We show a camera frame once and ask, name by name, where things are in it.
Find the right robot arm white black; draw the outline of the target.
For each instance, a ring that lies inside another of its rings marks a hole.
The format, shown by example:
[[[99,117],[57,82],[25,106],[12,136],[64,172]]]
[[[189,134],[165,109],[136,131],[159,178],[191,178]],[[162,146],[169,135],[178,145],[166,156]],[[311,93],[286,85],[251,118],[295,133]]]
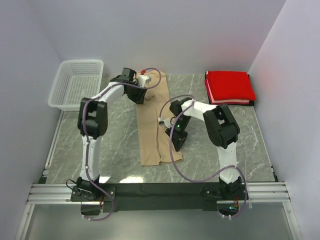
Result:
[[[216,147],[220,170],[203,180],[193,180],[186,177],[174,163],[174,168],[185,180],[192,183],[203,183],[219,175],[219,193],[222,198],[230,200],[242,189],[242,181],[245,177],[238,169],[237,141],[240,127],[226,104],[206,104],[186,97],[183,100],[174,100],[170,103],[169,110],[175,120],[164,121],[169,136],[169,154],[173,157],[172,148],[180,151],[187,139],[186,127],[191,118],[196,118],[205,123],[207,135],[211,143]]]

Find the beige t-shirt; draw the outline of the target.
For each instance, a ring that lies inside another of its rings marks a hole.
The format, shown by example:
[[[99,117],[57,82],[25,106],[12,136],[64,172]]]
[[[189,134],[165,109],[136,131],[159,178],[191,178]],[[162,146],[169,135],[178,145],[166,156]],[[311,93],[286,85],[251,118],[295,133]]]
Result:
[[[137,132],[139,139],[140,164],[142,166],[157,166],[170,163],[170,137],[166,134],[166,127],[159,125],[158,118],[171,118],[173,114],[169,106],[164,106],[170,99],[166,74],[152,70],[147,73],[152,87],[146,91],[143,104],[136,105]]]

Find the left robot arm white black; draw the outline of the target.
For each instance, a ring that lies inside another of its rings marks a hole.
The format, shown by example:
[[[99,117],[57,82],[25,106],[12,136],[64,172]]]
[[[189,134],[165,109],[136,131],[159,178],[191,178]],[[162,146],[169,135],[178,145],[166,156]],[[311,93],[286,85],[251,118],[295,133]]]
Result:
[[[82,136],[83,154],[76,185],[88,201],[94,201],[100,195],[99,154],[103,135],[108,129],[108,106],[124,95],[136,104],[143,104],[147,92],[145,83],[150,79],[139,80],[136,71],[125,67],[101,92],[81,100],[77,127]]]

